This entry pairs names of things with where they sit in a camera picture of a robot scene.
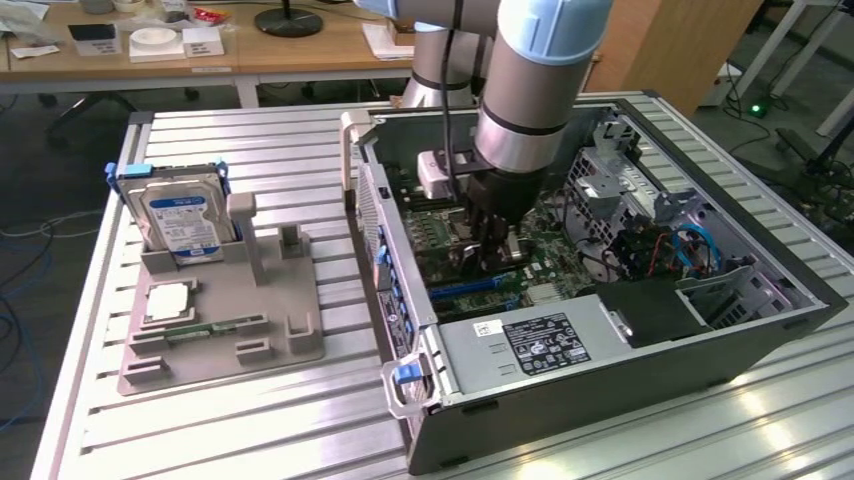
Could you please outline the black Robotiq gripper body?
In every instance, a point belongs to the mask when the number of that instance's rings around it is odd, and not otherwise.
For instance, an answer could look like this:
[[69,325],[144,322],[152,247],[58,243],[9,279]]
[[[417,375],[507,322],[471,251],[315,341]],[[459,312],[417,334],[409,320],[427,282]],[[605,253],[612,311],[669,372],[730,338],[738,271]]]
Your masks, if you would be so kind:
[[544,170],[511,173],[499,169],[483,170],[469,175],[465,190],[469,220],[497,218],[515,226],[533,208],[541,185]]

